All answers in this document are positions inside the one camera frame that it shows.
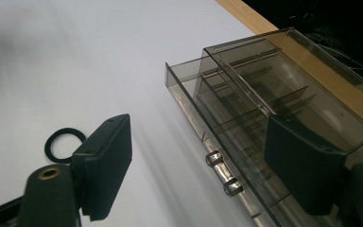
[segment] white surface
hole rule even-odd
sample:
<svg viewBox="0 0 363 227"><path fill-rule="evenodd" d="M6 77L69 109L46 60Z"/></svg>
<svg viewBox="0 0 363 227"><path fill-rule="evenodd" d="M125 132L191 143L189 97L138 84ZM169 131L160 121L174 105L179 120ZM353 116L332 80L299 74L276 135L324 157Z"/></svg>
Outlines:
<svg viewBox="0 0 363 227"><path fill-rule="evenodd" d="M51 164L56 130L90 135L131 116L133 161L107 219L83 226L250 226L204 162L205 149L164 86L164 64L252 33L214 0L0 1L0 204ZM58 156L78 146L59 141Z"/></svg>

